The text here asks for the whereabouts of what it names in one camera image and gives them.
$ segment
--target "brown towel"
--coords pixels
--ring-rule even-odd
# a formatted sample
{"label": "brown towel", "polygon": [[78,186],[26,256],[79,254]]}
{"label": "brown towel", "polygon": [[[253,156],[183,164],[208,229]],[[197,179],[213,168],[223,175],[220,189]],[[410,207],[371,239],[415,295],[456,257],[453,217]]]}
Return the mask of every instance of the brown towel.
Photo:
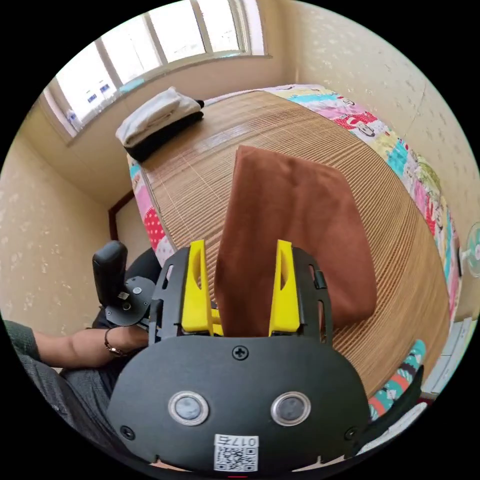
{"label": "brown towel", "polygon": [[225,336],[268,335],[277,240],[316,259],[334,328],[373,314],[374,265],[345,177],[319,163],[241,145],[214,280]]}

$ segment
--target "green sleeve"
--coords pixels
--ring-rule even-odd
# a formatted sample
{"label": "green sleeve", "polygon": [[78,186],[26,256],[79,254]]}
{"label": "green sleeve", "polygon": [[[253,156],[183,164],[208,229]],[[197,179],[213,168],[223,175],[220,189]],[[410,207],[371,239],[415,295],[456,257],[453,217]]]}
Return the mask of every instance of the green sleeve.
{"label": "green sleeve", "polygon": [[26,355],[40,361],[39,349],[35,342],[33,330],[25,325],[10,320],[3,320],[6,332],[17,355]]}

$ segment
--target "qr code sticker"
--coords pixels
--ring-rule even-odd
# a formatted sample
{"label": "qr code sticker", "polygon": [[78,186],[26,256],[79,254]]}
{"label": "qr code sticker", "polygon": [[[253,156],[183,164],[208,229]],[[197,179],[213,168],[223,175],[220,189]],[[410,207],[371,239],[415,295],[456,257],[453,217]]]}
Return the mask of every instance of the qr code sticker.
{"label": "qr code sticker", "polygon": [[219,472],[256,472],[259,467],[257,436],[215,435],[213,469]]}

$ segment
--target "bamboo mat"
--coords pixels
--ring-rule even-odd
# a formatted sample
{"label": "bamboo mat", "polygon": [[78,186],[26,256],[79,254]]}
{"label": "bamboo mat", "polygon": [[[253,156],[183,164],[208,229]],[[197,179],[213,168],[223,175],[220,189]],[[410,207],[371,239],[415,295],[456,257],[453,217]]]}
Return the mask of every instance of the bamboo mat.
{"label": "bamboo mat", "polygon": [[427,347],[426,378],[449,332],[447,287],[433,236],[390,167],[334,122],[267,92],[227,98],[204,113],[149,158],[142,174],[172,245],[205,239],[212,298],[238,145],[335,167],[350,185],[366,230],[378,298],[374,315],[336,331],[333,345],[352,362],[369,397],[416,339]]}

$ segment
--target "person's hand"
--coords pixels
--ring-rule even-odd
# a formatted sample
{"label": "person's hand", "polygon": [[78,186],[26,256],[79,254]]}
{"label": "person's hand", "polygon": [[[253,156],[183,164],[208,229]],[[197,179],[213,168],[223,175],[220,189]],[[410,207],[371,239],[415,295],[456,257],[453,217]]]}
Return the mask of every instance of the person's hand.
{"label": "person's hand", "polygon": [[108,341],[123,352],[131,352],[148,346],[149,333],[137,325],[120,326],[110,330]]}

